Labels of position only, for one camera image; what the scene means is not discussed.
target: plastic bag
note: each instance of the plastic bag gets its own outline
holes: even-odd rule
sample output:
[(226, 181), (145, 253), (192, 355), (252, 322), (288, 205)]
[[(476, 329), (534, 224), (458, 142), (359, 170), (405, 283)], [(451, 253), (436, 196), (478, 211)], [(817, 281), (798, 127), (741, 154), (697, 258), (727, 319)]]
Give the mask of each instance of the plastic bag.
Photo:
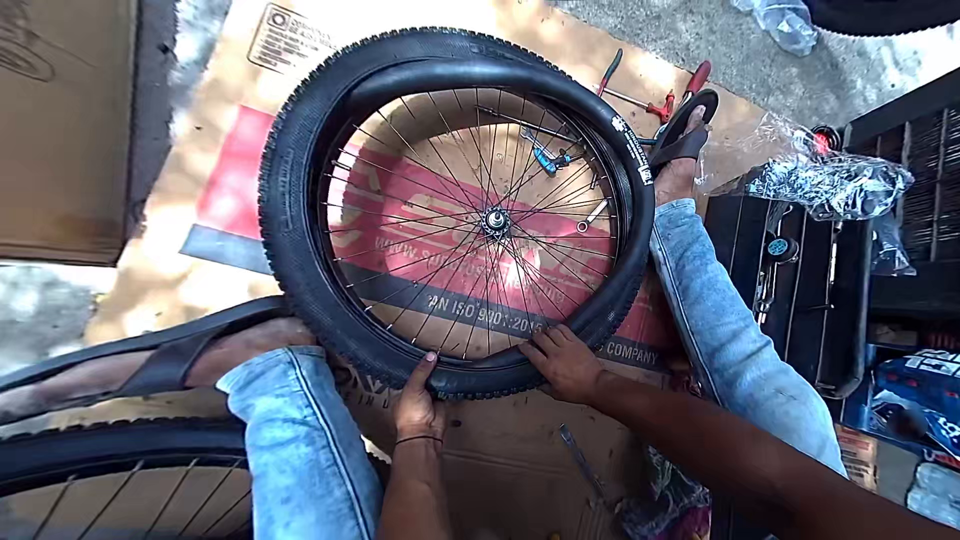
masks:
[(874, 220), (874, 249), (870, 273), (875, 276), (916, 276), (917, 269), (900, 241), (900, 224), (892, 211)]
[(905, 167), (829, 150), (807, 128), (771, 112), (752, 131), (737, 131), (746, 134), (712, 137), (701, 150), (695, 182), (702, 192), (799, 203), (814, 219), (839, 221), (883, 215), (913, 184)]
[(731, 0), (731, 4), (742, 12), (753, 10), (760, 29), (788, 53), (805, 57), (817, 43), (810, 10), (802, 0)]
[(921, 463), (906, 507), (946, 526), (960, 528), (960, 474), (933, 463)]

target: spanner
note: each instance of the spanner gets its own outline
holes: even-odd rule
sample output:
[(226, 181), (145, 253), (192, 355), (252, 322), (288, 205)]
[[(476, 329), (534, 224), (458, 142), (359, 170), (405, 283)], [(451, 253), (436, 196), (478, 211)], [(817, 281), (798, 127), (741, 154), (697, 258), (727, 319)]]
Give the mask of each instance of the spanner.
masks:
[(609, 199), (604, 199), (599, 205), (597, 205), (597, 208), (593, 209), (590, 215), (587, 216), (587, 219), (583, 221), (578, 221), (577, 233), (585, 233), (587, 229), (589, 229), (590, 224), (593, 223), (593, 220), (596, 219), (597, 216), (600, 215), (600, 212), (602, 212), (603, 209), (607, 207), (607, 203), (609, 201), (610, 201)]

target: tire brand label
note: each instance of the tire brand label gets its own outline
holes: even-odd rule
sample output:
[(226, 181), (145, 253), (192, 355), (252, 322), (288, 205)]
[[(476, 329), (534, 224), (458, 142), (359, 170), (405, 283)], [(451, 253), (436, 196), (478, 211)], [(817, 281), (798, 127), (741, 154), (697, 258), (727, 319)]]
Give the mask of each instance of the tire brand label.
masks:
[(640, 149), (639, 137), (637, 137), (634, 130), (627, 125), (627, 121), (623, 119), (623, 116), (619, 114), (611, 118), (610, 123), (615, 130), (623, 134), (623, 138), (627, 142), (627, 150), (630, 151), (630, 156), (638, 163), (636, 172), (639, 173), (640, 178), (643, 180), (643, 185), (652, 184), (654, 182), (654, 175), (650, 171), (650, 163), (647, 161), (647, 155)]
[(312, 68), (333, 52), (330, 35), (303, 15), (267, 4), (256, 27), (247, 60), (278, 73)]

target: concrete floor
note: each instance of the concrete floor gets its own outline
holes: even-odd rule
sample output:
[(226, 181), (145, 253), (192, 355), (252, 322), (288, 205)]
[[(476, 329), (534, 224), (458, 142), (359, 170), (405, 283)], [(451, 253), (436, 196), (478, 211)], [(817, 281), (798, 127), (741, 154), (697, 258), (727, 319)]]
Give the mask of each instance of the concrete floor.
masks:
[[(557, 8), (687, 70), (710, 60), (710, 80), (813, 126), (842, 126), (960, 66), (957, 24), (896, 37), (821, 32), (813, 52), (781, 50), (729, 0), (569, 0)], [(611, 87), (629, 93), (629, 88)]]

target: foot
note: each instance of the foot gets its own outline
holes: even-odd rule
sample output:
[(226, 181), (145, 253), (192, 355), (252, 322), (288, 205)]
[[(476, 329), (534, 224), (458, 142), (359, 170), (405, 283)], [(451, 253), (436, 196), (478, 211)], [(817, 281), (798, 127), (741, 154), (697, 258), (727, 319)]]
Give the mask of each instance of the foot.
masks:
[[(701, 105), (690, 113), (684, 135), (703, 125), (706, 111), (707, 108)], [(693, 158), (677, 158), (663, 166), (654, 180), (657, 206), (677, 199), (693, 198), (693, 175), (696, 172), (696, 165), (697, 160)]]
[[(260, 323), (214, 341), (190, 368), (186, 386), (212, 386), (229, 370), (273, 349), (316, 344), (317, 339), (295, 317)], [(115, 392), (152, 353), (143, 351), (96, 358), (50, 379), (0, 393), (0, 422), (13, 422), (63, 408), (80, 398)]]

